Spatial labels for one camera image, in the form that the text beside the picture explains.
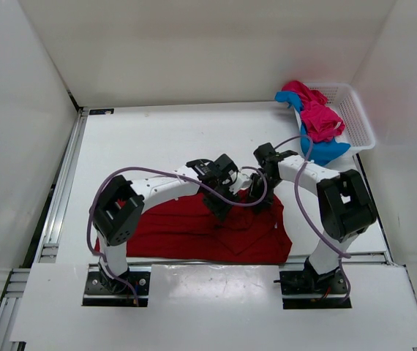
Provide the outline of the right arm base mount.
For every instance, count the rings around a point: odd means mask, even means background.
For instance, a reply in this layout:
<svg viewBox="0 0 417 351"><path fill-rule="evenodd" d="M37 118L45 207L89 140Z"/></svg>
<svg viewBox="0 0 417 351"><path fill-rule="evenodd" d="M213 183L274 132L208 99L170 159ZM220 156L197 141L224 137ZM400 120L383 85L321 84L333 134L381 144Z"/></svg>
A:
<svg viewBox="0 0 417 351"><path fill-rule="evenodd" d="M305 263L300 271L280 271L274 283L280 286L285 310L352 308L349 281L340 267L318 275Z"/></svg>

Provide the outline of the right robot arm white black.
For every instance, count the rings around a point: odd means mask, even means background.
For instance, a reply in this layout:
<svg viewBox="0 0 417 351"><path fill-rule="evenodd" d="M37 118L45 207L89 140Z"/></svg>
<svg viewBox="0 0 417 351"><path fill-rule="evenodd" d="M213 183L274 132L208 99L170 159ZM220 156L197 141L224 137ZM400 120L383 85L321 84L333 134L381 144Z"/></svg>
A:
<svg viewBox="0 0 417 351"><path fill-rule="evenodd" d="M261 211L274 202L274 189L283 181L293 183L296 203L309 225L313 225L299 197L300 188L317 196L322 230L312 227L319 242L306 259L302 279L304 286L318 293L326 287L346 257L352 242L377 219L372 202L358 171L339 172L308 162L294 151L278 152L266 143L254 151L261 174L252 176L249 199L258 201Z"/></svg>

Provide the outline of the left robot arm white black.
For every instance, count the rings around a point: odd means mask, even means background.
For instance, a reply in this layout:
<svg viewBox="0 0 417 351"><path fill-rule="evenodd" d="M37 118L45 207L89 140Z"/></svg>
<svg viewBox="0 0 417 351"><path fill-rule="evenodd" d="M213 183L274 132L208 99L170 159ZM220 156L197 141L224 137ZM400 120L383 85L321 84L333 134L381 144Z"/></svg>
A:
<svg viewBox="0 0 417 351"><path fill-rule="evenodd" d="M86 245L98 259L104 286L119 293L129 283L126 245L150 210L201 195L205 209L222 218L246 205L241 192L258 176L257 169L239 168L226 154L214 161L193 159L169 171L124 167L111 173L94 195L86 224Z"/></svg>

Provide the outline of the pink t-shirt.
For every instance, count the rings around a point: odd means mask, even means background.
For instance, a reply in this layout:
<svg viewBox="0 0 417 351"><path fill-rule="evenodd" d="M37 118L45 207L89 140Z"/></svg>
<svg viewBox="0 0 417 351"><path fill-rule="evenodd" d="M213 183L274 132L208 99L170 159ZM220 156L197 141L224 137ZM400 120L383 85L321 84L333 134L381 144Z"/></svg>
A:
<svg viewBox="0 0 417 351"><path fill-rule="evenodd" d="M345 122L327 106L328 99L318 90L292 80L281 88L281 92L288 92L291 98L294 94L299 98L301 122L313 142L331 142L345 130Z"/></svg>

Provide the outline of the dark red t-shirt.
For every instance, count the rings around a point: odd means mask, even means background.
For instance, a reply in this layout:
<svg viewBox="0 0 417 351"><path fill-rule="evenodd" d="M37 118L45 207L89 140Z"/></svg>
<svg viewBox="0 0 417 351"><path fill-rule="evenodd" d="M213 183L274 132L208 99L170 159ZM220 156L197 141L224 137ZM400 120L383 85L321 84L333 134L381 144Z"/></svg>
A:
<svg viewBox="0 0 417 351"><path fill-rule="evenodd" d="M278 197L256 213L234 206L224 221L203 204L201 194L157 205L140 218L127 242L128 257L205 260L240 264L284 263L292 241Z"/></svg>

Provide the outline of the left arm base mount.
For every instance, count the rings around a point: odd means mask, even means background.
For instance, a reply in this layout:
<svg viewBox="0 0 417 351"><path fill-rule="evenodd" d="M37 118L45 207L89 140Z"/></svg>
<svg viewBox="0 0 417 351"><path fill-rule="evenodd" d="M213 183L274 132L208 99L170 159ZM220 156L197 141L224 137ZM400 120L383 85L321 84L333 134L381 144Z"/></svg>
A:
<svg viewBox="0 0 417 351"><path fill-rule="evenodd" d="M150 266L130 266L125 277L134 288L136 295L127 284L109 279L98 265L89 267L83 290L82 305L90 307L138 307L149 304L151 281Z"/></svg>

